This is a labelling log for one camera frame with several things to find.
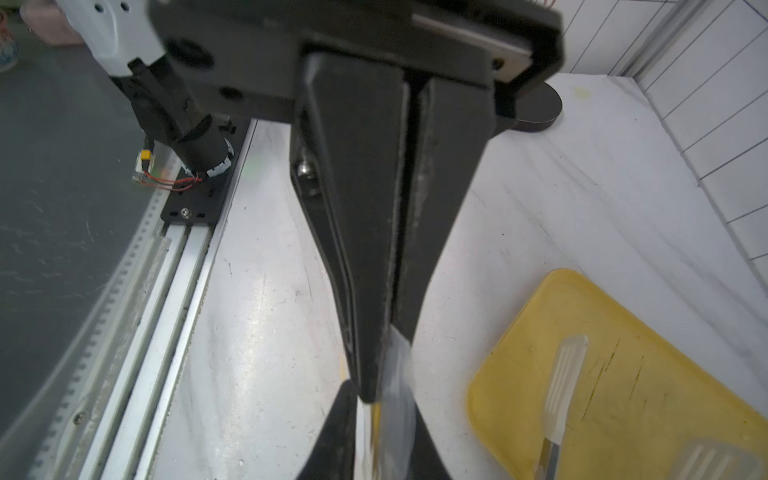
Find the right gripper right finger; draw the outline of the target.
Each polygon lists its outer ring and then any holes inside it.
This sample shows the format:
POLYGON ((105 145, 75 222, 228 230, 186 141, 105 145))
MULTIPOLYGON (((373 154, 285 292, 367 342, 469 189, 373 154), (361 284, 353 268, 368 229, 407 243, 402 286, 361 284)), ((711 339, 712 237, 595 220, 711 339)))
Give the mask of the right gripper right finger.
POLYGON ((416 428, 407 479, 451 480, 419 408, 416 408, 416 428))

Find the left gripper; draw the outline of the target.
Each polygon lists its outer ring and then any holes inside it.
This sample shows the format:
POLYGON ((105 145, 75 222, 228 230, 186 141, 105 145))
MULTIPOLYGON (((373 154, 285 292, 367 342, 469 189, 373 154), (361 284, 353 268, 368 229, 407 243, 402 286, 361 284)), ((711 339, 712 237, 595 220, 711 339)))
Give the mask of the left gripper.
POLYGON ((561 15, 532 1, 151 1, 146 15, 206 111, 287 123, 296 98, 291 183, 351 380, 377 401, 408 119, 402 69, 526 91, 563 64, 561 15))

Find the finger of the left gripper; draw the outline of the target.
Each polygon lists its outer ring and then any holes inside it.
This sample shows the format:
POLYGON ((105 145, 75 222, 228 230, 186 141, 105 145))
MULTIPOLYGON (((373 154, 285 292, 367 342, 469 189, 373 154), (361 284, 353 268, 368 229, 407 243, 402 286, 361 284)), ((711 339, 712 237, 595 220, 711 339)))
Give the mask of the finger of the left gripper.
POLYGON ((406 208, 392 323, 408 340, 437 263, 495 127, 493 93, 432 78, 417 96, 407 142, 406 208))

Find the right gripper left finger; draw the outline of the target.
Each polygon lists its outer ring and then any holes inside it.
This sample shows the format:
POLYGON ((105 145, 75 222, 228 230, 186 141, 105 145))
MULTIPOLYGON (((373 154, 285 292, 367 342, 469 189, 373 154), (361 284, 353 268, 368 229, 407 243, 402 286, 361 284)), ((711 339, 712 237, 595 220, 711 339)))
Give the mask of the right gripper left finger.
POLYGON ((297 480, 354 478, 357 399, 353 382, 345 380, 297 480))

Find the clear resealable zip bag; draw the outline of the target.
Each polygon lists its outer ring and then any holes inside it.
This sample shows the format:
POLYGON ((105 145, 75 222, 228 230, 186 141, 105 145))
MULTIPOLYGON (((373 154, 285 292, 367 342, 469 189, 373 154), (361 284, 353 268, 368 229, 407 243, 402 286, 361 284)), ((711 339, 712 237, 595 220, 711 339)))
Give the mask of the clear resealable zip bag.
POLYGON ((405 479, 415 443, 412 348, 393 326, 387 330, 378 399, 357 402, 353 477, 405 479))

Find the white slotted kitchen tongs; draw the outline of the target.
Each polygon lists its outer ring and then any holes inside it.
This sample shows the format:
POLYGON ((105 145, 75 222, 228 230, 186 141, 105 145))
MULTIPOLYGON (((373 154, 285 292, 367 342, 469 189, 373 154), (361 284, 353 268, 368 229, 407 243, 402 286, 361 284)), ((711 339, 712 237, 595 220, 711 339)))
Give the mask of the white slotted kitchen tongs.
POLYGON ((536 479, 764 479, 767 421, 670 346, 585 363, 564 340, 542 402, 536 479))

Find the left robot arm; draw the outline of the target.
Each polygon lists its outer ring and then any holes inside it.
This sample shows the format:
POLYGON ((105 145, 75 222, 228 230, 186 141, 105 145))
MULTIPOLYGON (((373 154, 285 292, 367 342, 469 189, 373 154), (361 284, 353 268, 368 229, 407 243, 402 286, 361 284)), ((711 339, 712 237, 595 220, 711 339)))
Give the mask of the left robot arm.
POLYGON ((415 334, 488 141, 563 64, 532 1, 64 1, 150 140, 225 170, 224 115, 288 123, 290 175, 326 265, 351 379, 383 389, 415 334))

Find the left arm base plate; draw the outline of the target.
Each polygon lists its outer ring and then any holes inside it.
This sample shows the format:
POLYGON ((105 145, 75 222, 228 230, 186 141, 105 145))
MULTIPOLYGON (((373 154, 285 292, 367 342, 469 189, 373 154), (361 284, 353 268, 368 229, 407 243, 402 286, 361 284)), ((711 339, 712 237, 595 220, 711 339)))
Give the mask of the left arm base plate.
POLYGON ((164 223, 211 227, 219 223, 228 194, 234 187, 236 170, 247 153, 251 127, 251 122, 245 119, 235 119, 221 126, 229 163, 224 163, 213 176, 205 172, 194 176, 182 171, 179 180, 184 183, 172 187, 161 211, 164 223))

